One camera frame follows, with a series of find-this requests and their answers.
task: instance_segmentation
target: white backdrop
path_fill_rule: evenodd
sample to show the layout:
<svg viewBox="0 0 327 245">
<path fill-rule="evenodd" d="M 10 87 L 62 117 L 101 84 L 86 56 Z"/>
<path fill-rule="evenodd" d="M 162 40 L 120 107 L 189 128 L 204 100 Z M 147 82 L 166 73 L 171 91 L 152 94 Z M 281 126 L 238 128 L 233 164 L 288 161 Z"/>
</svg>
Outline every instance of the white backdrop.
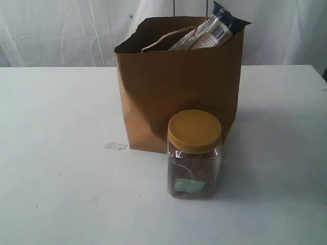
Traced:
<svg viewBox="0 0 327 245">
<path fill-rule="evenodd" d="M 327 66 L 327 0 L 220 0 L 246 28 L 243 64 Z M 205 0 L 176 0 L 176 15 L 204 16 Z M 0 0 L 0 64 L 115 66 L 113 47 L 172 0 Z"/>
</svg>

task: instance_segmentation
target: white table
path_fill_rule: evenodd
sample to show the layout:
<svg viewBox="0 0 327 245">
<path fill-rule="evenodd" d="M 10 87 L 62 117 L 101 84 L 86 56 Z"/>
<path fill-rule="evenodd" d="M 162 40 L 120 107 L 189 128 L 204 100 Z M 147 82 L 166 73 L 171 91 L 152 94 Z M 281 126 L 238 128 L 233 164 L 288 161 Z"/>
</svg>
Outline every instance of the white table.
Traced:
<svg viewBox="0 0 327 245">
<path fill-rule="evenodd" d="M 167 194 L 128 144 L 115 68 L 0 69 L 0 244 L 326 244 L 327 83 L 244 66 L 216 195 Z"/>
</svg>

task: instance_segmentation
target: plastic jar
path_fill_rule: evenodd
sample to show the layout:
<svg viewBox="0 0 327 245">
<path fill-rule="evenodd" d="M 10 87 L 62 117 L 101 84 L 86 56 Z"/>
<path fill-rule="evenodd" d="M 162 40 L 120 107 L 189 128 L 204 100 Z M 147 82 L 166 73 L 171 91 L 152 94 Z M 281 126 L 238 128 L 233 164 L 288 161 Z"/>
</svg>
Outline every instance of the plastic jar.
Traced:
<svg viewBox="0 0 327 245">
<path fill-rule="evenodd" d="M 222 159 L 221 124 L 200 110 L 175 114 L 168 124 L 168 192 L 176 198 L 210 198 Z"/>
</svg>

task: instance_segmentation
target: yellow lid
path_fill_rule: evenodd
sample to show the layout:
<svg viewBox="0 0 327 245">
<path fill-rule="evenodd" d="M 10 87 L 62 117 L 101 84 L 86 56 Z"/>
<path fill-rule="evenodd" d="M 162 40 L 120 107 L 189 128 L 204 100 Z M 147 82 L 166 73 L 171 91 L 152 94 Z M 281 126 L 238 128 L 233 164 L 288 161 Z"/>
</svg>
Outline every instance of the yellow lid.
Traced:
<svg viewBox="0 0 327 245">
<path fill-rule="evenodd" d="M 168 139 L 174 147 L 191 153 L 212 151 L 221 138 L 221 124 L 215 116 L 200 110 L 175 114 L 168 124 Z"/>
</svg>

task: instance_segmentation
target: brown paper bag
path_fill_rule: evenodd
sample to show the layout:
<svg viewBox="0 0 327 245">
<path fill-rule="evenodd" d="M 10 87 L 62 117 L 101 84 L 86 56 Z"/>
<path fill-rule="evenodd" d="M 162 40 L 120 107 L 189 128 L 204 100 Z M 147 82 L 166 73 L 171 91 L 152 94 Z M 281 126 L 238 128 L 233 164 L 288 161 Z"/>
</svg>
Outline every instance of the brown paper bag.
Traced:
<svg viewBox="0 0 327 245">
<path fill-rule="evenodd" d="M 157 17 L 144 20 L 115 48 L 128 140 L 132 149 L 166 152 L 169 119 L 200 109 L 222 124 L 223 140 L 234 122 L 244 32 L 225 46 L 165 51 L 186 33 L 168 37 L 156 51 L 141 53 L 164 34 L 202 24 L 204 17 Z"/>
</svg>

